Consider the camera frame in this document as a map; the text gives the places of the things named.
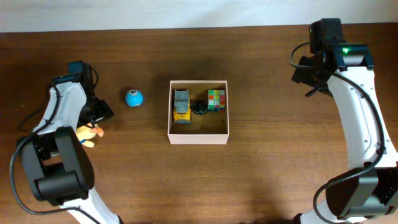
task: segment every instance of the cardboard box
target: cardboard box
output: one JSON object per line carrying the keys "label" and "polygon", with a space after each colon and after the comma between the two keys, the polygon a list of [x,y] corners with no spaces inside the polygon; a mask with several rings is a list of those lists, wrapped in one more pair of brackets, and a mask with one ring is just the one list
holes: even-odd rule
{"label": "cardboard box", "polygon": [[[208,90],[225,90],[225,112],[192,112],[190,124],[173,121],[174,90],[189,90],[191,102],[208,99]],[[170,81],[169,123],[167,135],[171,144],[226,144],[229,137],[227,81]]]}

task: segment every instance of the box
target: box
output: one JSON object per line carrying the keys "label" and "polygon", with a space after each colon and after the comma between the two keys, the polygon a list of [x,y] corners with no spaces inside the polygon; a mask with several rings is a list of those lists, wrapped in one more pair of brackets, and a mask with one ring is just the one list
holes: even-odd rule
{"label": "box", "polygon": [[[173,121],[174,90],[189,90],[191,102],[208,99],[208,90],[225,90],[224,112],[207,112],[197,115],[192,112],[190,124]],[[169,123],[167,135],[171,144],[226,144],[229,137],[227,81],[170,81]]]}

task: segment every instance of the black round object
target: black round object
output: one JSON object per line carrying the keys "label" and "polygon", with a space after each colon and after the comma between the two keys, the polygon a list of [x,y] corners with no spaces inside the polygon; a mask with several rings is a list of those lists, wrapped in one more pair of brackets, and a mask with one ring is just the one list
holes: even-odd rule
{"label": "black round object", "polygon": [[207,113],[207,103],[204,100],[196,100],[192,104],[192,110],[195,114],[203,115]]}

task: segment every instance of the toy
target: toy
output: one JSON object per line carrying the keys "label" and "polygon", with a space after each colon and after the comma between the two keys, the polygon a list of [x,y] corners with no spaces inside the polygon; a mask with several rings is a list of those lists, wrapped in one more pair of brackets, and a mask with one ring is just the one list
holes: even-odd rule
{"label": "toy", "polygon": [[208,111],[225,112],[225,90],[209,90]]}
{"label": "toy", "polygon": [[80,144],[87,147],[94,147],[94,143],[89,141],[88,139],[92,139],[98,134],[99,137],[104,136],[104,130],[98,127],[98,124],[94,125],[94,128],[89,128],[87,126],[82,126],[76,130],[77,138],[80,141]]}
{"label": "toy", "polygon": [[196,100],[196,102],[192,104],[192,111],[197,115],[207,113],[207,103],[204,100]]}
{"label": "toy", "polygon": [[174,123],[191,123],[191,108],[188,90],[174,90]]}
{"label": "toy", "polygon": [[127,105],[130,107],[137,107],[140,106],[144,101],[144,96],[138,90],[129,90],[124,99],[126,100]]}

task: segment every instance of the colorful cube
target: colorful cube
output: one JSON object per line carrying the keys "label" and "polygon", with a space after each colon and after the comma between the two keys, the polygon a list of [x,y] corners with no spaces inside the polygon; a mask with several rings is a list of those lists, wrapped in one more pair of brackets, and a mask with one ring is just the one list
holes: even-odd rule
{"label": "colorful cube", "polygon": [[225,90],[209,90],[208,111],[224,112],[226,104]]}

